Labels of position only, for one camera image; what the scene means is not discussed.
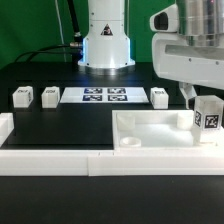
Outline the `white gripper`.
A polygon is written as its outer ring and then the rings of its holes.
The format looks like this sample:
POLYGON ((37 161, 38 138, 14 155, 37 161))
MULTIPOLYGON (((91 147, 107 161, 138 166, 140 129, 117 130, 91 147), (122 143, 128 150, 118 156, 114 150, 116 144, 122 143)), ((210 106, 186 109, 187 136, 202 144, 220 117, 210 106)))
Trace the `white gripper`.
POLYGON ((224 89, 224 0, 175 0, 149 24, 154 71, 180 82, 186 108, 193 85, 224 89))

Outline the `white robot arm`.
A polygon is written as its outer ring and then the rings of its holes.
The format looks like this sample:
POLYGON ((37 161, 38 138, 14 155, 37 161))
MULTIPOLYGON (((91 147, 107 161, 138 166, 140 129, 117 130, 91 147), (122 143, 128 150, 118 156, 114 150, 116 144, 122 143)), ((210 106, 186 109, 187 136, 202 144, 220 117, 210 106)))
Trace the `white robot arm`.
MULTIPOLYGON (((89 32, 78 67, 117 75, 135 68, 124 32, 124 0, 88 0, 89 32)), ((175 80, 185 99, 196 85, 224 90, 224 0, 175 0, 149 20, 156 75, 175 80)))

